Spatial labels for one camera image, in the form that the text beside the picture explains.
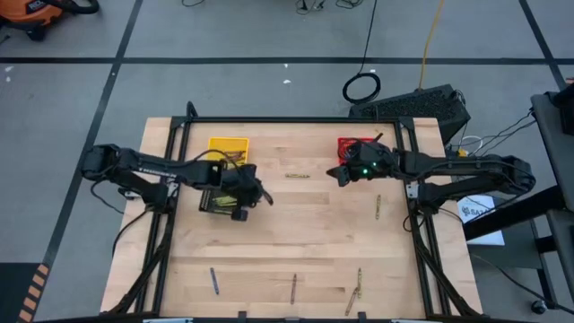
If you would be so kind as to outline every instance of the white cable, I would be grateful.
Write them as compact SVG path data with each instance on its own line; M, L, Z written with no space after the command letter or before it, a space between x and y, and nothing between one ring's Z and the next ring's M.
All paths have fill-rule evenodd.
M460 144L459 144L459 146L462 146L462 143L463 143L466 139L471 139L471 138L472 138L472 139L478 139L478 140L481 141L481 143L480 143L480 145L478 146L478 148L474 149L474 151L473 151L472 153L469 153L469 154L468 154L469 156L470 156L470 155L473 155L473 154L476 153L476 152L478 152L479 149L483 148L483 144L484 144L483 139L482 139L480 136L478 136L478 135L465 135L462 139L460 139Z

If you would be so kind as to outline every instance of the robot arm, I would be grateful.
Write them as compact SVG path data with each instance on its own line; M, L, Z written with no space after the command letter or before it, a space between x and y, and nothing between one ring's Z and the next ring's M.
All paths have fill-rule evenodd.
M114 144L103 144L93 146L85 154L82 175L88 180L108 180L118 184L124 190L141 196L148 208L161 213L171 207L170 188L166 184L150 183L134 171L164 176L199 190L219 189L238 200L237 212L246 212L240 210L242 206L255 207L261 196L273 203L261 181L255 177L256 165L246 164L230 170L226 167L226 161L170 161ZM247 215L240 218L244 221Z
M407 197L419 208L438 212L446 200L498 190L506 194L524 194L535 185L530 165L514 156L430 157L395 149L383 144L357 140L345 154L346 162L327 174L343 187L359 179L395 178L417 181L435 175L473 176L447 185L431 183L407 186Z

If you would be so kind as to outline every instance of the wooden table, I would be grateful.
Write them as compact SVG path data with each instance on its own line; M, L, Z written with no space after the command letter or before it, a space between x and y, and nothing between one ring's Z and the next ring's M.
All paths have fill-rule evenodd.
M414 121L420 151L442 156L436 119ZM169 124L169 118L149 118L140 151L163 156ZM387 124L193 124L188 160L204 151L212 136L249 138L248 161L257 165L257 176L275 204L261 202L249 209L246 223L238 223L229 216L198 212L201 192L182 187L161 315L234 318L246 310L250 318L345 318L361 268L362 297L350 318L358 311L370 319L424 318L413 238L402 228L407 215L403 182L364 180L339 188L325 174L337 165L337 137L374 137L379 132L384 134L382 144L396 146L394 128ZM309 174L310 179L287 179L286 172ZM428 181L444 184L450 179ZM454 202L444 207L457 212ZM123 225L143 209L141 202L127 202ZM119 241L102 310L113 307L140 274L151 218L144 217ZM445 274L481 311L460 222L445 214L434 220ZM210 267L217 275L219 296ZM295 273L296 301L291 305ZM151 308L154 285L152 278L146 309ZM439 312L436 288L433 291Z

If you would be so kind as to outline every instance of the yellow tray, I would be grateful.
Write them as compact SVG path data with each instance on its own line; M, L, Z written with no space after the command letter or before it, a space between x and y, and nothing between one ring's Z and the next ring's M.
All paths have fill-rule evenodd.
M217 149L227 153L239 166L248 161L249 139L231 137L211 137L207 149ZM220 153L208 153L207 159L219 161L223 156Z

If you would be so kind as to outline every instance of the yellow cable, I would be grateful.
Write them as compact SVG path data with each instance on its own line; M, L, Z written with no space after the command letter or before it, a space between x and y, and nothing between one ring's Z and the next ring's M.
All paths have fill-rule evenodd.
M421 79L419 79L419 90L422 90L422 79L424 78L425 65L427 63L427 52L429 51L429 44L431 43L432 33L439 23L440 11L442 6L445 4L445 0L440 0L439 9L434 15L434 21L432 22L432 27L430 27L429 37L427 38L427 43L424 45L424 54L422 55L422 65L421 65Z

